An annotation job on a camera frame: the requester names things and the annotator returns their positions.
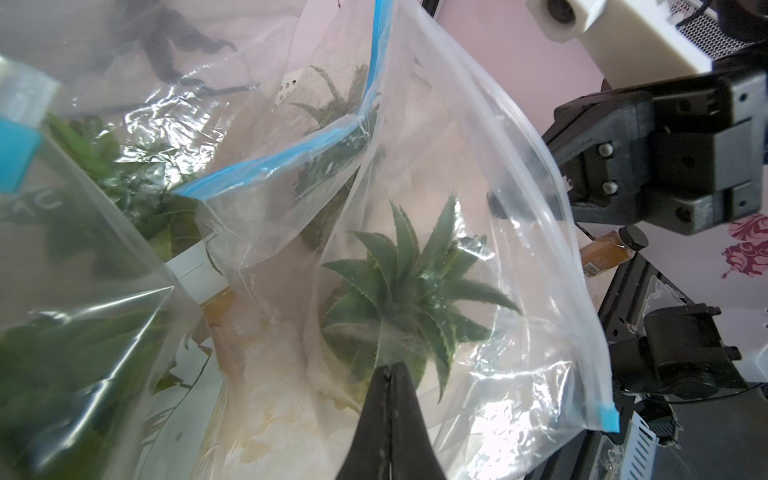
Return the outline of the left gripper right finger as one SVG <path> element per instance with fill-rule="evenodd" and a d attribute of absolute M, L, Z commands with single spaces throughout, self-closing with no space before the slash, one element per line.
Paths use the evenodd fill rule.
<path fill-rule="evenodd" d="M 395 480 L 445 480 L 435 456 L 409 370 L 390 370 L 390 464 Z"/>

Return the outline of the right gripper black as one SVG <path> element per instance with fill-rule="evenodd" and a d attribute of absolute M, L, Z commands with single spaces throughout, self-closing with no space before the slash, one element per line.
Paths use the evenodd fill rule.
<path fill-rule="evenodd" d="M 695 235 L 762 208 L 767 72 L 731 68 L 559 106 L 543 141 L 578 223 Z"/>

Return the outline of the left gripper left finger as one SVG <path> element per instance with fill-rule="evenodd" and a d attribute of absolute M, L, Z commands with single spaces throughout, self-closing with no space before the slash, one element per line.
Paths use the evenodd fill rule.
<path fill-rule="evenodd" d="M 378 367 L 371 378 L 349 452 L 337 480 L 385 480 L 391 470 L 391 369 Z"/>

